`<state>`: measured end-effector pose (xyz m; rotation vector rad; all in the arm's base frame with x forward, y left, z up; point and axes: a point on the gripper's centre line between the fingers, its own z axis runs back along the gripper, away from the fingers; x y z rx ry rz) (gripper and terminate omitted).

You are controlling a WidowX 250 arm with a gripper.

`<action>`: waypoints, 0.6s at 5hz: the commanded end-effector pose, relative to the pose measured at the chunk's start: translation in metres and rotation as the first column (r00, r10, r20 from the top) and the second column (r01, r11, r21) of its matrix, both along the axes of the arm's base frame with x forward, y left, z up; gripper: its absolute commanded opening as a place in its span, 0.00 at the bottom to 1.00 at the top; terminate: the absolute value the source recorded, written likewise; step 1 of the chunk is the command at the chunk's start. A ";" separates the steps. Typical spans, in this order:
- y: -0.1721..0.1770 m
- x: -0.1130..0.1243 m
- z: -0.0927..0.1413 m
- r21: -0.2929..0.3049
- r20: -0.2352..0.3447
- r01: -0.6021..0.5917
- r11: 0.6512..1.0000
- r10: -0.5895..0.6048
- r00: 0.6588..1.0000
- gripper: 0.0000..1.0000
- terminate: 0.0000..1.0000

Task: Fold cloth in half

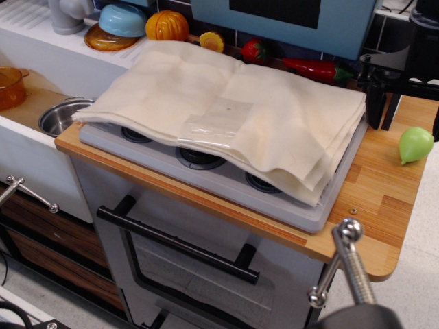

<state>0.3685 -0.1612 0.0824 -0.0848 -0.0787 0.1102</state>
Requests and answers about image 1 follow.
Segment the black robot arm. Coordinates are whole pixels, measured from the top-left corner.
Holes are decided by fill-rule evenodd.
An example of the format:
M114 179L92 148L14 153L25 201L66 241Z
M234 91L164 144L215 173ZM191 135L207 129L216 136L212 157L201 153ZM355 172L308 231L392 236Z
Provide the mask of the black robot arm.
M366 119L379 129L387 94L438 100L438 2L418 1L409 17L412 35L401 51L360 57L357 85L366 93Z

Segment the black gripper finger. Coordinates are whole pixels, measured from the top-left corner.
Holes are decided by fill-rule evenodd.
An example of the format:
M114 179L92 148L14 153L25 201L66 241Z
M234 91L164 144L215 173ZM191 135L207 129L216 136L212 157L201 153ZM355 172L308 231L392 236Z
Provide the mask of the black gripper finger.
M401 94L394 93L390 99L390 103L388 105L386 114L384 116L383 123L381 125L381 129L388 131L395 117L396 111L399 108L399 104L401 102Z
M387 95L379 84L369 84L366 96L366 117L368 124L374 130L380 126Z

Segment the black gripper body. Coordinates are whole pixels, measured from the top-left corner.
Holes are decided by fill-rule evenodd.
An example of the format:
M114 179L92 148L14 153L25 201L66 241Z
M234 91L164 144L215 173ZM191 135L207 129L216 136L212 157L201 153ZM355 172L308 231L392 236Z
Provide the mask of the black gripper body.
M378 91L438 100L438 48L408 46L394 53L364 54L357 85L368 93Z

